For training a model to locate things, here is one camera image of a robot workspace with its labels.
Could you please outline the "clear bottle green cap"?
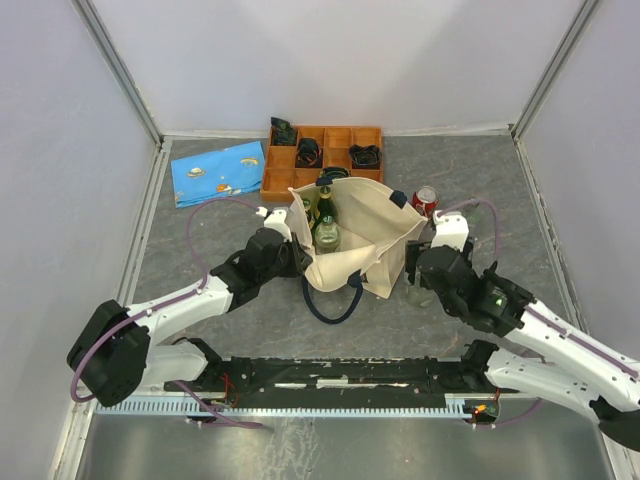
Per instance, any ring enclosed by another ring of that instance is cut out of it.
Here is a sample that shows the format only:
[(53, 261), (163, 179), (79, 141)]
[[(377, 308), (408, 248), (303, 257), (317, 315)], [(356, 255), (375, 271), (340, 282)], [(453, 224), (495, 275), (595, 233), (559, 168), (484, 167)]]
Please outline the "clear bottle green cap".
[(406, 299), (412, 306), (426, 308), (436, 299), (436, 294), (432, 290), (423, 287), (419, 279), (416, 279), (413, 283), (406, 280)]

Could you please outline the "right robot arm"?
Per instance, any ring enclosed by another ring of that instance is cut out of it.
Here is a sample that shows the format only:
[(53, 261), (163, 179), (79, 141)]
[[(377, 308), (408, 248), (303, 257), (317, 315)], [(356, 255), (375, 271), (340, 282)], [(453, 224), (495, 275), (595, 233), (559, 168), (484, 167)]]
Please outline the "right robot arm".
[(639, 362), (574, 327), (531, 292), (500, 276), (494, 266), (477, 274), (472, 245), (461, 251), (411, 241), (409, 281), (432, 291), (445, 313), (471, 328), (535, 353), (527, 360), (495, 348), (458, 368), (467, 389), (492, 384), (561, 405), (595, 422), (611, 440), (639, 448)]

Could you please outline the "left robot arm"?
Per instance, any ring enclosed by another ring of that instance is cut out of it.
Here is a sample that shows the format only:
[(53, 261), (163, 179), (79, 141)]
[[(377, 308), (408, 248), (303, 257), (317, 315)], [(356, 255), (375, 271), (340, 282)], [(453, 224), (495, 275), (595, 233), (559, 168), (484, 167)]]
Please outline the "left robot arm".
[(105, 407), (154, 383), (183, 380), (201, 390), (212, 389), (221, 378), (215, 352), (194, 341), (168, 346), (165, 339), (252, 301), (274, 278), (303, 275), (311, 263), (297, 238), (260, 228), (244, 249), (188, 287), (141, 304), (101, 303), (67, 355), (74, 372), (72, 399), (83, 402), (80, 385)]

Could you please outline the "red soda can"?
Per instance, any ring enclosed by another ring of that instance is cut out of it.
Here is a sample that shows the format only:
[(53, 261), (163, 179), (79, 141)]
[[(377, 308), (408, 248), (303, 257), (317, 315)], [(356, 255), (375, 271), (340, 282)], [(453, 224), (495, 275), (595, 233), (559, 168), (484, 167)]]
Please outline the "red soda can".
[(413, 208), (422, 216), (430, 218), (438, 204), (439, 197), (437, 191), (428, 185), (418, 188), (411, 200)]

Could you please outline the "cream canvas tote bag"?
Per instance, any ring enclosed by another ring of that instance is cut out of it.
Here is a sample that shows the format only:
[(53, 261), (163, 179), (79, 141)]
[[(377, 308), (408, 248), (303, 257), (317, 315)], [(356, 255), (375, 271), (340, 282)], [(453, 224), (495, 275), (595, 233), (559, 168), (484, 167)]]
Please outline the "cream canvas tote bag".
[[(317, 202), (323, 187), (330, 189), (340, 233), (340, 243), (330, 253), (316, 246), (303, 204), (304, 199)], [(325, 324), (337, 325), (352, 315), (364, 292), (388, 298), (404, 270), (406, 244), (418, 240), (427, 224), (404, 193), (362, 177), (322, 178), (289, 192), (293, 202), (287, 224), (311, 257), (302, 277), (303, 298), (311, 313)], [(347, 310), (334, 319), (322, 315), (310, 290), (327, 293), (344, 286), (355, 290)]]

